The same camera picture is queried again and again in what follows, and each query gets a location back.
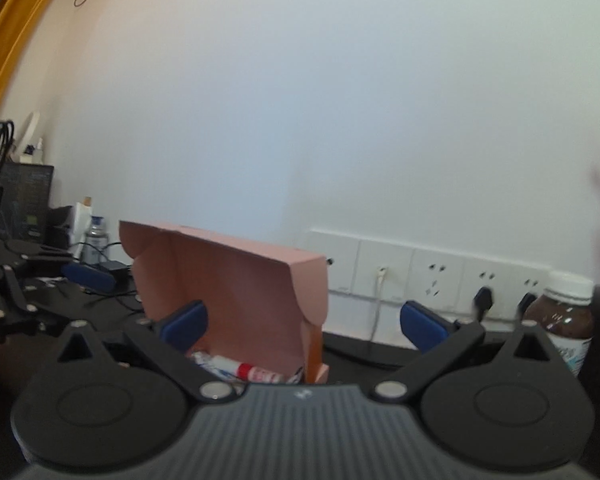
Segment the red white tube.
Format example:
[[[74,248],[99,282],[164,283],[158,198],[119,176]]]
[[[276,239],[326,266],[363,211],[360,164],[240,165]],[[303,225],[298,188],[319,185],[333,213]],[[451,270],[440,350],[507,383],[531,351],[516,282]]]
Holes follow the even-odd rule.
[[[271,372],[260,366],[246,362],[238,362],[224,358],[224,356],[212,356],[209,363],[219,372],[241,380],[242,382],[262,382],[262,384],[279,384],[285,380],[281,374]]]

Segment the white cream tube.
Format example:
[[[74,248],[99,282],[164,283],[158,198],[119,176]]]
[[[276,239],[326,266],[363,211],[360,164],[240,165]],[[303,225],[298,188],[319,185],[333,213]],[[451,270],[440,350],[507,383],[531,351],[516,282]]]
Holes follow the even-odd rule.
[[[188,357],[194,364],[202,367],[204,370],[212,370],[213,368],[213,358],[206,352],[193,351],[189,353]]]

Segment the small clear bottle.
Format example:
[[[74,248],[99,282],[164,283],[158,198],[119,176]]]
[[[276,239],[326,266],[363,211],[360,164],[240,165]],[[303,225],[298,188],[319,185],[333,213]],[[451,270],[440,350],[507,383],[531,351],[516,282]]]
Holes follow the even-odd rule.
[[[85,232],[82,261],[97,266],[107,258],[109,236],[106,223],[101,216],[91,216],[91,223]]]

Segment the pink cardboard box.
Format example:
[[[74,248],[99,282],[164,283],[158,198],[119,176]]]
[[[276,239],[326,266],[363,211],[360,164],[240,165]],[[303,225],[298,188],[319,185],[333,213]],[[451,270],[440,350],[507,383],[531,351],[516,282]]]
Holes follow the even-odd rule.
[[[328,264],[316,252],[202,229],[123,221],[119,238],[148,318],[194,300],[209,324],[194,347],[309,384],[328,377]]]

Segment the white tube wooden cap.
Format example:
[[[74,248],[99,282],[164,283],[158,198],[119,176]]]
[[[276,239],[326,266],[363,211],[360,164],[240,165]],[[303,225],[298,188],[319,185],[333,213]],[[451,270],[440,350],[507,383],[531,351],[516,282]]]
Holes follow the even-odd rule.
[[[82,202],[75,203],[71,211],[69,230],[69,250],[74,258],[79,259],[85,242],[85,233],[92,221],[92,199],[84,197]]]

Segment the black power adapter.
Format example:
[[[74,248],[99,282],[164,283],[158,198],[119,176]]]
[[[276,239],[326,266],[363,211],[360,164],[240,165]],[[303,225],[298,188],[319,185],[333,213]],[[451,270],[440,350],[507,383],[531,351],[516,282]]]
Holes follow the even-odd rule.
[[[117,282],[126,281],[130,275],[130,267],[119,260],[106,260],[98,265],[99,270],[110,274]]]

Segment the white wall socket strip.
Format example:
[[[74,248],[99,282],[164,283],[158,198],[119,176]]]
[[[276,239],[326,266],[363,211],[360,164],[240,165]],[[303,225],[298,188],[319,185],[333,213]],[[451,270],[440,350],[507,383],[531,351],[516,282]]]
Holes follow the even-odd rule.
[[[539,296],[548,266],[462,255],[353,235],[305,232],[300,246],[328,260],[329,290],[389,304],[415,300],[443,313],[471,314],[481,289],[491,292],[488,320],[513,321],[524,296]]]

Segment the black laptop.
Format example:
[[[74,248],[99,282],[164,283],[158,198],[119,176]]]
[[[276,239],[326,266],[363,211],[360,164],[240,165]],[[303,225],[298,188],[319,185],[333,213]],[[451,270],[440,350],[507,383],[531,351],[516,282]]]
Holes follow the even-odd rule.
[[[0,174],[0,237],[41,243],[54,167],[6,162]]]

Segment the black wall plug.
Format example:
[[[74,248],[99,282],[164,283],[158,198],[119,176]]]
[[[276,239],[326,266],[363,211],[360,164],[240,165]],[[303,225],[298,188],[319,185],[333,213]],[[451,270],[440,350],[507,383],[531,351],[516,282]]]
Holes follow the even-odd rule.
[[[526,292],[517,304],[517,318],[523,318],[528,310],[528,307],[530,307],[537,299],[538,296],[532,294],[532,292]]]
[[[481,323],[494,305],[492,288],[481,287],[472,300],[472,313],[477,322]]]

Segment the brown fish oil bottle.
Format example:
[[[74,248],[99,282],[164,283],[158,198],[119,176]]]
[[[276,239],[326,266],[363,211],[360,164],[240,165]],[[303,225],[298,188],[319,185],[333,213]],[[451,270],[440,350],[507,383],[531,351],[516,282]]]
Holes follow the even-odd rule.
[[[590,278],[552,271],[541,296],[522,316],[524,322],[542,327],[574,376],[580,374],[594,334],[594,288]]]

